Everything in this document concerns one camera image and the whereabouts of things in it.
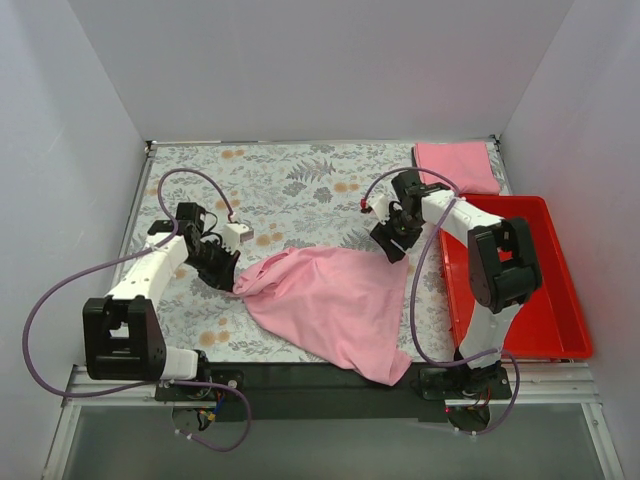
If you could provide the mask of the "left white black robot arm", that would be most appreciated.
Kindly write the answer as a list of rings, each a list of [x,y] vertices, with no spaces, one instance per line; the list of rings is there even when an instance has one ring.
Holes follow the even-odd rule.
[[[83,307],[85,359],[94,380],[190,381],[204,361],[195,350],[166,344],[156,308],[177,270],[187,265],[207,286],[230,292],[241,243],[253,237],[231,221],[219,233],[205,229],[206,210],[178,205],[176,220],[157,220],[147,232],[149,253],[138,257],[121,281]]]

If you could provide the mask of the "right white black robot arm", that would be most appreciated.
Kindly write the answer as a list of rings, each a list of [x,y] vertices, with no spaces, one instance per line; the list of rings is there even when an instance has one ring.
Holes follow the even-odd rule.
[[[441,369],[480,371],[499,365],[511,325],[533,293],[542,286],[542,273],[527,221],[503,218],[470,204],[460,187],[442,174],[436,182],[421,180],[421,167],[388,171],[396,198],[365,192],[362,213],[374,213],[378,222],[370,233],[387,259],[402,260],[415,245],[425,224],[434,242],[441,231],[467,250],[468,282],[475,298],[467,333],[454,360],[435,361],[424,351],[427,364]]]

